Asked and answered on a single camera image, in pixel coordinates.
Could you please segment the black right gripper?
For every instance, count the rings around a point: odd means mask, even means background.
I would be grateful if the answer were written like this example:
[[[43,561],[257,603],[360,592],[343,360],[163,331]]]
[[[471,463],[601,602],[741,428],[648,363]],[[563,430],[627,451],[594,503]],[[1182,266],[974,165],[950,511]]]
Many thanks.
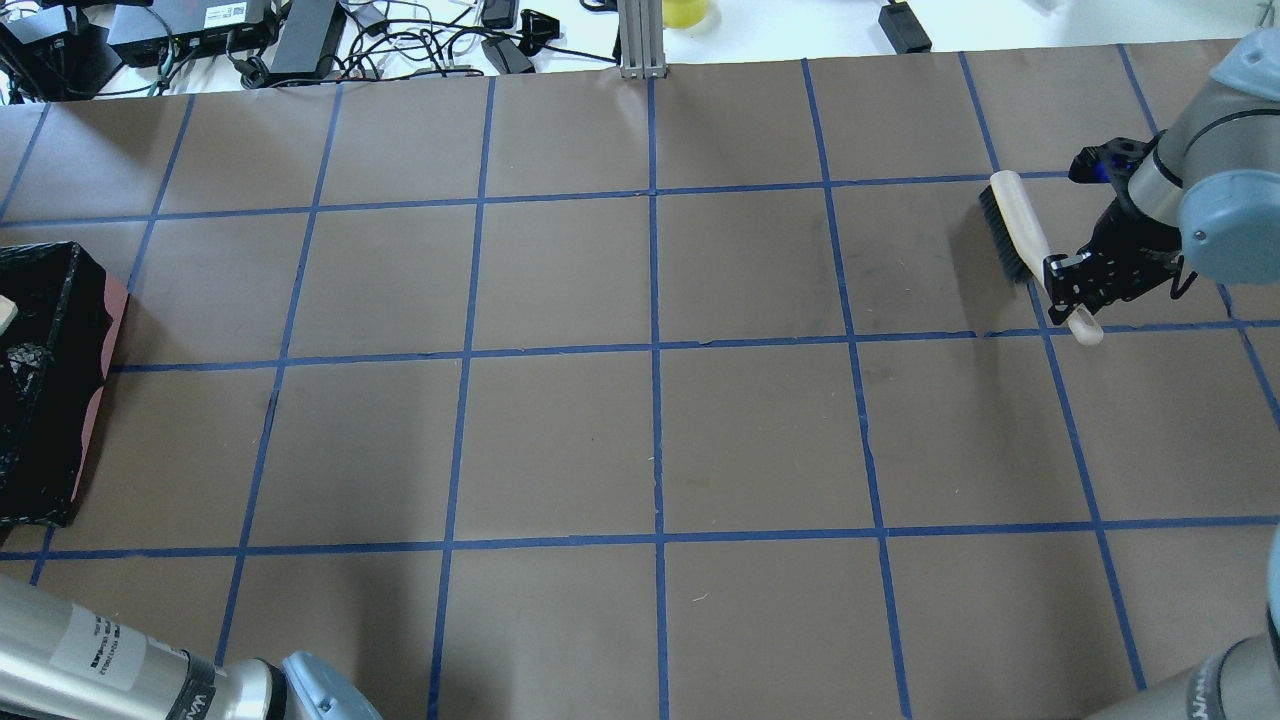
[[[1116,301],[1130,302],[1169,281],[1170,299],[1179,300],[1196,283],[1198,273],[1185,266],[1180,231],[1140,209],[1130,191],[1138,170],[1148,165],[1180,190],[1181,181],[1156,158],[1157,146],[1157,138],[1144,143],[1112,138],[1083,147],[1073,159],[1068,178],[1078,184],[1108,184],[1114,200],[1076,254],[1043,259],[1051,322],[1065,323],[1078,309],[1096,314]]]

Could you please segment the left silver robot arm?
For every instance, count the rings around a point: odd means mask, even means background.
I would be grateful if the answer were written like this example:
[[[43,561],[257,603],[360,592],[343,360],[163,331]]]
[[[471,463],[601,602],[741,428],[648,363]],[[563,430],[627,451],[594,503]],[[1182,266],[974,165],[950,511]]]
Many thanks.
[[[314,653],[218,666],[78,603],[4,577],[5,719],[379,719]]]

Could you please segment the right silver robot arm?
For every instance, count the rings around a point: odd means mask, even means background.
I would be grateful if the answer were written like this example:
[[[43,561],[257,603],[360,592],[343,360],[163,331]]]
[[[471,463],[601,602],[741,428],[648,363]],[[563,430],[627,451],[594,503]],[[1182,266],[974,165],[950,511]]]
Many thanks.
[[[1073,324],[1164,283],[1277,281],[1277,29],[1242,38],[1175,122],[1139,149],[1084,149],[1076,181],[1106,179],[1111,205],[1089,242],[1042,259],[1055,324]],[[1100,719],[1275,719],[1277,548],[1266,570],[1266,623],[1193,667],[1100,710]]]

